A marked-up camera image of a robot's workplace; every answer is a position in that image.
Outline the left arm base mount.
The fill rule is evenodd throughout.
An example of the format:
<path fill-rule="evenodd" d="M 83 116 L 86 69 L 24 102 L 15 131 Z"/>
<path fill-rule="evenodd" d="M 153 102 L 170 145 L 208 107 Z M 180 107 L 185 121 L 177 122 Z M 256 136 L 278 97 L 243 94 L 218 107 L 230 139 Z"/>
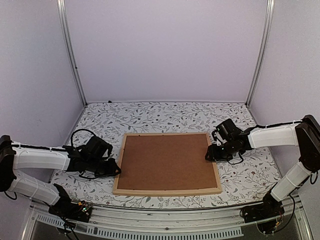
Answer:
<path fill-rule="evenodd" d="M 92 205 L 89 202 L 81 200 L 77 203 L 72 203 L 68 195 L 60 195 L 57 203 L 51 205 L 48 212 L 63 219 L 88 223 L 92 210 Z"/>

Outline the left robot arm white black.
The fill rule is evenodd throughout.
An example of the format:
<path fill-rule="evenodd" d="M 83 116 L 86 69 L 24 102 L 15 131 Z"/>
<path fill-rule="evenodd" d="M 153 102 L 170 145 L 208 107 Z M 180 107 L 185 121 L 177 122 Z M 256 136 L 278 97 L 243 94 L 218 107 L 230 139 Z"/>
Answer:
<path fill-rule="evenodd" d="M 47 147 L 22 144 L 11 140 L 9 135 L 0 138 L 0 190 L 14 192 L 28 198 L 43 201 L 63 216 L 74 213 L 74 205 L 65 189 L 48 183 L 48 177 L 40 172 L 53 171 L 93 173 L 93 177 L 106 178 L 122 171 L 110 157 L 113 146 L 103 139 L 92 136 L 81 146 L 64 145 Z"/>

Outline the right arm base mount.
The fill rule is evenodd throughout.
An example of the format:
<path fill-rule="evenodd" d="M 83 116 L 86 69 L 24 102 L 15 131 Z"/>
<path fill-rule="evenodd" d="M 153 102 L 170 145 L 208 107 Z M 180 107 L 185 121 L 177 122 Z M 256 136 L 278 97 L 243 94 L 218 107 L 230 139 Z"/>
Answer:
<path fill-rule="evenodd" d="M 240 217 L 245 223 L 263 221 L 257 224 L 258 230 L 265 235 L 274 234 L 284 218 L 284 207 L 281 201 L 275 200 L 269 193 L 262 199 L 262 203 L 247 205 L 240 210 Z"/>

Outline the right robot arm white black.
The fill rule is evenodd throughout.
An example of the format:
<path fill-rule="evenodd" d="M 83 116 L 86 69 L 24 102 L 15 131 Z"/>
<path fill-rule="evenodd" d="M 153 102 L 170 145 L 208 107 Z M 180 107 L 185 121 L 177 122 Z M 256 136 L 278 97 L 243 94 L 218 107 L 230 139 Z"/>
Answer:
<path fill-rule="evenodd" d="M 212 132 L 205 159 L 229 162 L 235 154 L 270 148 L 278 160 L 291 163 L 283 177 L 264 195 L 258 213 L 269 218 L 278 210 L 278 203 L 299 189 L 311 174 L 320 170 L 320 125 L 313 115 L 300 120 L 240 129 L 231 119 L 220 123 Z"/>

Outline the left aluminium corner post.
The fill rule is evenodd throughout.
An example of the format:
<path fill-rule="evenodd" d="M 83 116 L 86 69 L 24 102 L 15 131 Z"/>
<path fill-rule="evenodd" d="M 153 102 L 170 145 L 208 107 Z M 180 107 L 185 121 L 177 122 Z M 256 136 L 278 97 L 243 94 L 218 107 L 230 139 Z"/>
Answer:
<path fill-rule="evenodd" d="M 80 74 L 78 71 L 78 65 L 76 62 L 73 46 L 72 46 L 72 39 L 71 39 L 71 33 L 69 30 L 69 25 L 68 25 L 68 18 L 67 18 L 67 10 L 66 10 L 66 4 L 64 0 L 57 0 L 57 9 L 58 9 L 58 15 L 60 19 L 60 24 L 61 24 L 61 29 L 62 29 L 62 34 L 63 34 L 63 39 L 65 42 L 66 46 L 66 51 L 71 67 L 71 71 L 73 74 L 74 82 L 76 85 L 76 89 L 80 98 L 80 101 L 84 107 L 88 105 L 87 99 L 85 96 L 84 88 L 81 83 L 80 79 Z"/>

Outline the right aluminium corner post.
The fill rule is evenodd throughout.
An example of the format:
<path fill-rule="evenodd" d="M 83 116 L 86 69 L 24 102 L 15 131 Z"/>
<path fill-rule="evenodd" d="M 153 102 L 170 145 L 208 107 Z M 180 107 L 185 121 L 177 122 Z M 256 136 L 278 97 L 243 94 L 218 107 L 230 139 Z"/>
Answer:
<path fill-rule="evenodd" d="M 258 51 L 258 56 L 256 60 L 256 65 L 254 68 L 253 76 L 252 76 L 252 81 L 249 87 L 248 95 L 246 98 L 246 106 L 248 108 L 251 107 L 254 95 L 258 86 L 258 81 L 259 77 L 261 74 L 261 70 L 263 67 L 263 61 L 268 45 L 268 40 L 270 36 L 270 31 L 272 27 L 272 21 L 273 21 L 273 14 L 274 14 L 274 8 L 275 8 L 275 0 L 267 0 L 266 1 L 266 11 L 265 11 L 265 17 L 264 17 L 264 24 L 263 24 L 263 29 L 262 29 L 262 37 L 260 41 L 260 47 Z"/>

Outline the aluminium front rail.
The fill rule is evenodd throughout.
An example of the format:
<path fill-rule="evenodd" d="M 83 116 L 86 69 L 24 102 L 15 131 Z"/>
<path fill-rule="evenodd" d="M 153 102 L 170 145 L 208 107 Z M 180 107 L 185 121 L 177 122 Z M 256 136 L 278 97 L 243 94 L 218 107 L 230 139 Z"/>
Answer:
<path fill-rule="evenodd" d="M 95 205 L 89 222 L 67 226 L 33 201 L 22 230 L 24 240 L 311 240 L 313 234 L 298 195 L 283 201 L 284 214 L 245 222 L 242 205 L 198 209 L 139 209 Z M 266 228 L 276 219 L 274 233 Z"/>

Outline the aluminium corner post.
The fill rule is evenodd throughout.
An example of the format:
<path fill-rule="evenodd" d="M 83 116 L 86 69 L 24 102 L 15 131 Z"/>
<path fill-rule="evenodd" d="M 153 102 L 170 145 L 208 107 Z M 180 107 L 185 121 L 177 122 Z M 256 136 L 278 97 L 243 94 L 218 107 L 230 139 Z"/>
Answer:
<path fill-rule="evenodd" d="M 71 39 L 71 33 L 69 30 L 69 25 L 68 25 L 68 18 L 67 18 L 67 10 L 66 10 L 66 4 L 64 0 L 57 0 L 57 9 L 58 9 L 58 15 L 60 19 L 60 24 L 61 24 L 61 29 L 62 29 L 62 34 L 63 34 L 63 39 L 65 42 L 66 46 L 66 51 L 71 67 L 71 71 L 73 74 L 74 82 L 76 85 L 76 89 L 80 98 L 80 101 L 84 107 L 88 105 L 87 99 L 85 96 L 84 88 L 81 83 L 80 79 L 80 74 L 78 71 L 78 65 L 76 62 L 73 46 L 72 46 L 72 39 Z"/>
<path fill-rule="evenodd" d="M 246 106 L 248 108 L 251 107 L 254 95 L 258 86 L 258 81 L 259 77 L 261 74 L 261 70 L 263 67 L 263 61 L 268 45 L 268 40 L 270 36 L 270 31 L 272 27 L 272 21 L 273 21 L 273 14 L 274 14 L 274 8 L 275 8 L 275 0 L 267 0 L 266 1 L 266 11 L 265 11 L 265 17 L 264 17 L 264 24 L 263 24 L 263 29 L 262 29 L 262 37 L 260 41 L 260 47 L 258 51 L 258 56 L 256 60 L 256 65 L 254 68 L 253 76 L 252 76 L 252 81 L 249 87 L 248 95 L 246 98 Z"/>

